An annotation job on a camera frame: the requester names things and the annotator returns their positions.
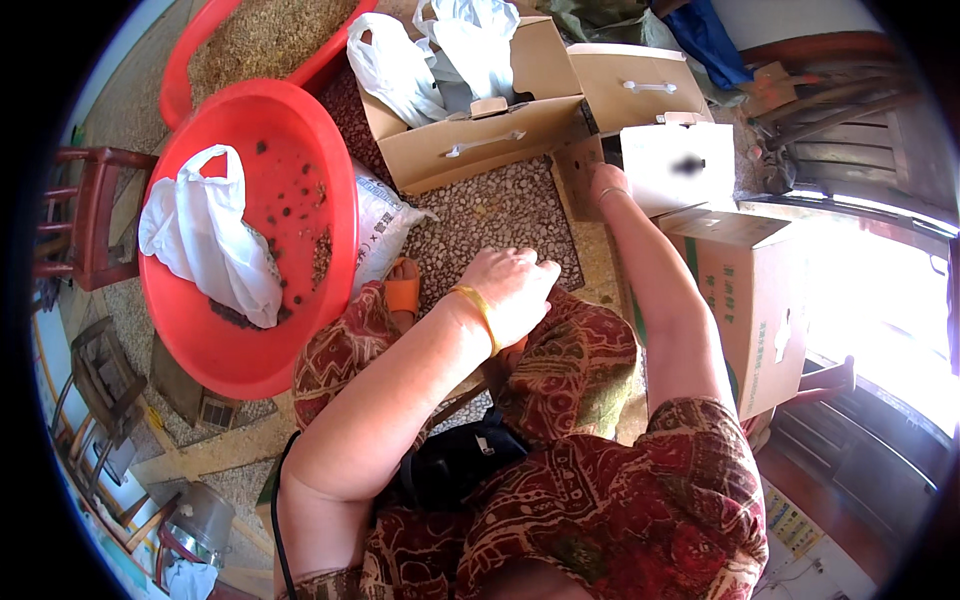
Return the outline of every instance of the red patterned clothing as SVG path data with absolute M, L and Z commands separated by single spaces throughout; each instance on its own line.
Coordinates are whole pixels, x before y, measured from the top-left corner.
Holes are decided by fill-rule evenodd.
M 606 439 L 633 387 L 633 334 L 608 309 L 561 290 L 549 300 L 498 402 L 530 454 L 484 482 L 467 512 L 381 509 L 362 568 L 298 582 L 298 597 L 469 600 L 519 558 L 598 599 L 750 597 L 767 544 L 735 416 L 712 398 L 676 398 L 633 446 Z M 298 359 L 301 426 L 395 339 L 382 286 L 365 285 Z

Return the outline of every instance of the woman's hand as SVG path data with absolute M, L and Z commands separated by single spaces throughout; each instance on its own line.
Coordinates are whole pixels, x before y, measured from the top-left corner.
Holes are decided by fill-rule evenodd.
M 467 265 L 459 284 L 477 291 L 487 304 L 493 336 L 503 348 L 519 342 L 550 310 L 547 294 L 560 276 L 552 260 L 537 264 L 530 248 L 485 248 Z
M 603 205 L 613 200 L 617 199 L 630 199 L 633 200 L 633 195 L 630 191 L 630 182 L 627 180 L 627 174 L 618 167 L 614 167 L 611 164 L 606 162 L 598 162 L 592 165 L 593 179 L 590 181 L 590 202 L 603 210 Z M 604 190 L 614 188 L 614 191 L 609 191 L 604 194 Z M 623 190 L 623 193 L 615 191 L 615 189 Z

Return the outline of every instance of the white plastic bag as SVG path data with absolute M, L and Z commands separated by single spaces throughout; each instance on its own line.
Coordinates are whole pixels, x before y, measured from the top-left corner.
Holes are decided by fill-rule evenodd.
M 227 155 L 227 176 L 205 178 L 200 169 Z M 263 236 L 243 223 L 246 186 L 240 156 L 230 146 L 202 150 L 150 190 L 140 215 L 140 251 L 156 257 L 206 296 L 259 327 L 276 325 L 281 290 L 271 273 Z
M 427 4 L 436 19 L 423 20 Z M 516 6 L 503 0 L 419 0 L 413 23 L 443 49 L 448 63 L 470 86 L 474 100 L 503 96 L 507 104 L 514 102 L 510 40 L 520 23 Z M 437 79 L 457 81 L 434 74 Z
M 356 158 L 353 160 L 353 177 L 357 183 L 360 245 L 351 299 L 360 294 L 364 283 L 382 281 L 387 276 L 400 256 L 411 227 L 427 217 L 440 221 L 433 212 L 413 208 L 398 198 L 394 190 Z
M 360 37 L 372 34 L 371 43 Z M 347 28 L 347 58 L 360 85 L 390 107 L 410 127 L 446 118 L 444 98 L 426 60 L 427 47 L 418 46 L 403 25 L 379 12 L 365 12 Z
M 163 569 L 171 600 L 204 600 L 213 591 L 219 571 L 206 563 L 176 559 Z

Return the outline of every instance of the red plastic basin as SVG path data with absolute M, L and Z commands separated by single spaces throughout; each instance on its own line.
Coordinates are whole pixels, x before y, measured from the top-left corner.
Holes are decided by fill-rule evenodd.
M 258 142 L 266 145 L 260 154 Z M 188 158 L 213 144 L 229 144 L 240 155 L 247 185 L 244 220 L 275 238 L 282 251 L 276 264 L 287 281 L 283 305 L 293 316 L 262 331 L 241 329 L 214 314 L 197 286 L 174 276 L 156 256 L 138 256 L 140 282 L 160 339 L 197 381 L 233 398 L 275 396 L 290 388 L 300 349 L 347 307 L 358 236 L 353 167 L 333 120 L 310 94 L 279 80 L 248 80 L 208 98 L 174 132 L 150 185 L 175 179 Z M 201 173 L 215 177 L 225 171 L 226 160 L 219 156 Z M 317 208 L 312 204 L 319 201 L 320 183 L 326 201 Z M 290 208 L 289 216 L 283 216 L 284 208 Z M 332 257 L 326 278 L 313 290 L 314 239 L 326 226 Z
M 171 131 L 176 131 L 184 119 L 193 110 L 190 98 L 190 78 L 187 76 L 187 63 L 200 44 L 217 29 L 241 0 L 208 0 L 197 11 L 177 40 L 170 59 L 163 70 L 160 82 L 160 116 Z M 377 0 L 360 0 L 360 4 L 350 14 L 344 24 L 323 46 L 285 81 L 317 94 L 336 75 L 344 64 L 347 55 L 347 27 L 364 12 L 376 8 Z

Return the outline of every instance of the gold bangle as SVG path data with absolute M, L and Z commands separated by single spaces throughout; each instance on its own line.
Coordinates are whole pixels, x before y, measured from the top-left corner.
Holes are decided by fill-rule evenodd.
M 493 335 L 493 327 L 490 325 L 490 305 L 487 304 L 487 301 L 483 299 L 483 296 L 480 296 L 479 292 L 468 285 L 454 285 L 450 288 L 450 291 L 460 292 L 469 298 L 474 305 L 476 305 L 477 310 L 480 311 L 480 315 L 483 316 L 483 322 L 484 325 L 487 326 L 487 332 L 490 333 L 490 342 L 493 345 L 493 351 L 490 353 L 490 356 L 491 358 L 496 356 L 500 351 L 500 343 L 497 342 L 496 336 Z
M 601 201 L 603 201 L 603 197 L 606 196 L 607 194 L 611 193 L 611 192 L 623 192 L 623 193 L 626 194 L 628 197 L 630 197 L 631 200 L 634 198 L 634 195 L 633 195 L 633 194 L 631 194 L 631 193 L 628 192 L 627 190 L 623 189 L 622 187 L 617 187 L 617 186 L 614 186 L 614 187 L 606 187 L 606 188 L 604 188 L 604 190 L 603 190 L 602 192 L 600 192 L 600 196 L 597 198 L 597 205 L 599 206 L 600 203 L 601 203 Z

